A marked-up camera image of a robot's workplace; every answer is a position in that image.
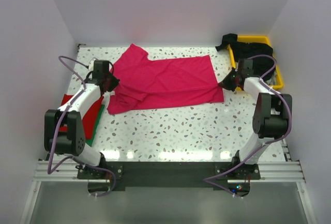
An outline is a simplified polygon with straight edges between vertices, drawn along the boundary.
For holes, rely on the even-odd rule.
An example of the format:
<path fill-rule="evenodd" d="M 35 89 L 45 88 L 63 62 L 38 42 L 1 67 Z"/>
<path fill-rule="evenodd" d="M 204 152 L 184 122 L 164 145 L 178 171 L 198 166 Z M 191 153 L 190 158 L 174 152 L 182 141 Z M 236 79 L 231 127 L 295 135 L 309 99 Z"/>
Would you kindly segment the pink t shirt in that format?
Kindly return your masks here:
<path fill-rule="evenodd" d="M 152 61 L 131 44 L 114 63 L 114 75 L 120 82 L 110 97 L 110 114 L 224 102 L 208 55 Z"/>

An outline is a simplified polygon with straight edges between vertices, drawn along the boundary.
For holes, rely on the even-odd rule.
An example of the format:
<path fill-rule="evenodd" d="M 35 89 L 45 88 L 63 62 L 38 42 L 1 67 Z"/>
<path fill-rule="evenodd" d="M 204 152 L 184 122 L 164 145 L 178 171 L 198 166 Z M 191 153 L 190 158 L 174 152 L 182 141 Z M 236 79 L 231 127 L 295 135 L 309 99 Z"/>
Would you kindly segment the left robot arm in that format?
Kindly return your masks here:
<path fill-rule="evenodd" d="M 103 178 L 107 173 L 104 155 L 86 144 L 83 117 L 104 93 L 113 91 L 119 85 L 114 76 L 114 65 L 107 60 L 93 60 L 85 78 L 76 71 L 72 73 L 81 80 L 78 91 L 57 109 L 44 115 L 44 149 L 49 152 L 48 174 L 53 173 L 61 163 L 73 159 L 89 167 L 94 178 Z"/>

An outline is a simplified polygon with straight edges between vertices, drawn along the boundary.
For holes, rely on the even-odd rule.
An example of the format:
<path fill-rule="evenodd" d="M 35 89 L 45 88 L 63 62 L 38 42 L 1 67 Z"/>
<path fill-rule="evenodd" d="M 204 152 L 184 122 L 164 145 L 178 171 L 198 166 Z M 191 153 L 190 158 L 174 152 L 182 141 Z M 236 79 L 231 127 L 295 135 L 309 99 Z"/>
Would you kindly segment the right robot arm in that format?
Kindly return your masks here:
<path fill-rule="evenodd" d="M 256 100 L 252 117 L 253 133 L 244 148 L 233 157 L 230 169 L 221 173 L 222 176 L 231 173 L 234 178 L 243 178 L 249 172 L 248 165 L 257 164 L 267 147 L 286 138 L 292 129 L 292 96 L 281 94 L 264 82 L 263 77 L 269 71 L 260 77 L 254 74 L 255 58 L 258 56 L 240 59 L 238 67 L 232 68 L 218 83 L 228 91 L 239 87 Z"/>

